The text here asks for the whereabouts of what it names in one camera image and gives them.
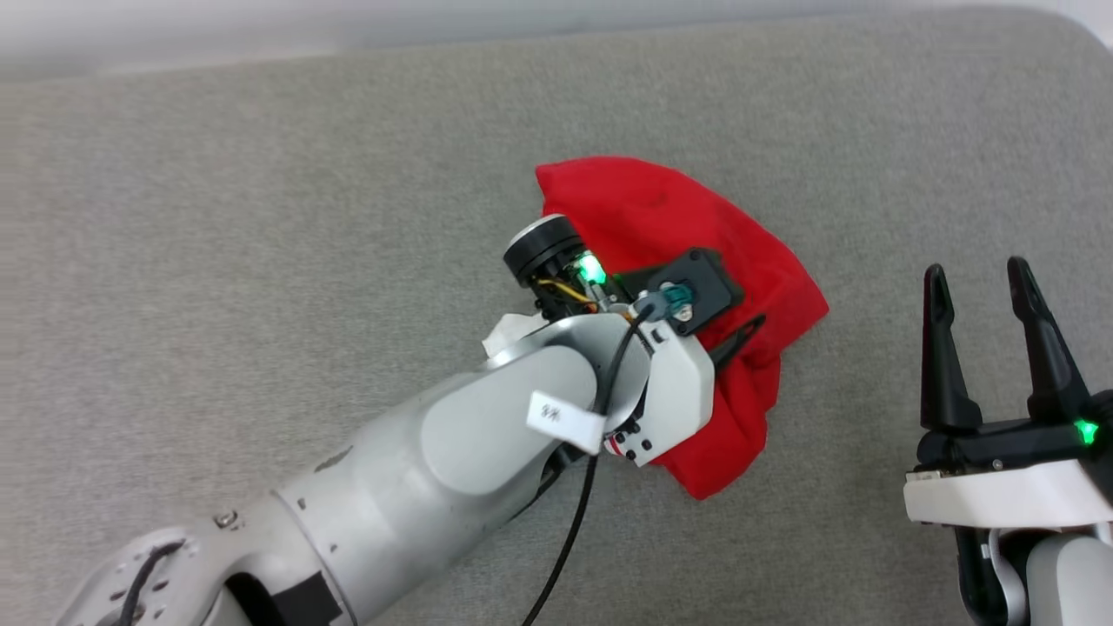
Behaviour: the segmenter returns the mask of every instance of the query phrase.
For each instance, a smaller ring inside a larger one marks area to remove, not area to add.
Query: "bolt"
[[[216,522],[217,528],[227,528],[232,526],[232,524],[236,521],[238,518],[239,513],[237,513],[236,511],[228,511],[226,513],[220,513],[214,517],[213,521]]]
[[[692,305],[691,304],[684,304],[684,305],[682,305],[680,307],[680,311],[677,311],[676,313],[673,313],[672,316],[676,317],[677,320],[681,321],[681,322],[691,322],[692,321]]]

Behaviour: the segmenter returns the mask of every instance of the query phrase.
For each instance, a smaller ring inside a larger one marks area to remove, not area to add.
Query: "white label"
[[[530,397],[525,426],[561,441],[568,441],[589,454],[598,454],[603,443],[605,418],[569,404],[540,391]]]

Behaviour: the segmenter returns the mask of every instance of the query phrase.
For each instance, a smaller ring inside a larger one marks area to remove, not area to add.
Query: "folded red towel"
[[[766,314],[736,362],[719,373],[711,421],[653,461],[692,497],[717,493],[765,448],[780,352],[827,314],[827,301],[785,244],[680,172],[627,157],[590,157],[542,165],[536,175],[545,196],[542,214],[567,215],[609,273],[662,265],[693,246],[722,253],[746,301],[698,333],[705,348]]]

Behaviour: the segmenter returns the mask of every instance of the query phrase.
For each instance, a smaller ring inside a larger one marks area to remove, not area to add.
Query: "green led indicator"
[[[607,272],[599,264],[599,260],[590,252],[580,257],[580,276],[589,283],[601,285],[607,282]]]
[[[1086,420],[1078,420],[1074,422],[1074,428],[1078,429],[1078,434],[1082,436],[1082,443],[1084,446],[1092,446],[1094,443],[1094,436],[1097,434],[1097,424],[1087,422]]]

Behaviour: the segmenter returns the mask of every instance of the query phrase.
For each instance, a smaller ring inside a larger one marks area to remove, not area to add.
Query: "gray carpet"
[[[1111,60],[1056,18],[958,11],[9,89],[4,622],[45,623],[127,539],[244,502],[475,365],[531,302],[500,255],[538,215],[533,166],[605,153],[745,207],[831,313],[725,492],[603,460],[539,623],[966,624],[951,535],[900,493],[923,271],[948,271],[988,415],[1028,390],[1011,254],[1113,387]],[[519,623],[581,472],[376,624]]]

